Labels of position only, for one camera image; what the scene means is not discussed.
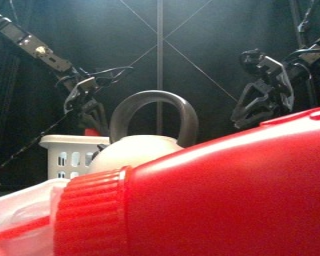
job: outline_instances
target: black backdrop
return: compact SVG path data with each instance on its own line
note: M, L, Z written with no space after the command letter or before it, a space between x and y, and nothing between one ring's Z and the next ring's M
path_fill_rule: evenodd
M303 14L310 1L295 2ZM239 65L240 53L259 48L282 60L299 48L288 0L16 0L13 4L14 8L0 1L0 12L76 67L95 72L133 66L131 75L100 91L108 120L124 98L163 88L185 98L198 112L198 142L238 131L230 117L243 88L254 81ZM320 37L320 1L310 24L308 44ZM0 38L0 164L61 118L64 95L56 82L49 69ZM308 107L303 90L300 94L295 111ZM165 104L161 117L163 134L176 137L179 115ZM129 133L155 134L156 120L151 104L132 119ZM68 119L51 133L81 132ZM45 179L47 150L39 145L0 170L2 184L33 185Z

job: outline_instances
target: gray handle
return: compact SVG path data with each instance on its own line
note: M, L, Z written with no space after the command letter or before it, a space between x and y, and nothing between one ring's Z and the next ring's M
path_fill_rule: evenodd
M189 147L195 145L198 137L198 115L191 104L176 94L149 90L143 91L129 96L117 106L111 118L111 143L119 141L127 136L128 126L135 112L148 103L167 102L175 105L180 114L180 131L177 137L177 145Z

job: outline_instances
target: kettlebell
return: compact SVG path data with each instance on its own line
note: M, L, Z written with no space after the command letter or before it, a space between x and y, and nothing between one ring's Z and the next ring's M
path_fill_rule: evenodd
M179 111L181 124L177 139L161 135L127 136L136 111L153 102L169 103ZM111 145L95 157L89 173L127 165L136 167L192 146L196 142L199 121L195 109L185 99L167 91L148 90L133 94L119 104L112 114L109 129Z

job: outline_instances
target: white laundry basket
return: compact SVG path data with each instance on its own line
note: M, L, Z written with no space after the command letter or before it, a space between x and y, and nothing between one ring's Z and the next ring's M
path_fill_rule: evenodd
M109 137L47 135L40 146L48 149L48 179L87 174L99 144L109 144Z

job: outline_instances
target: red bottle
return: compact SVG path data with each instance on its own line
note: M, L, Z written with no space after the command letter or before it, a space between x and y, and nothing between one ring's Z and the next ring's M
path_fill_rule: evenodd
M320 256L320 108L75 178L55 255Z

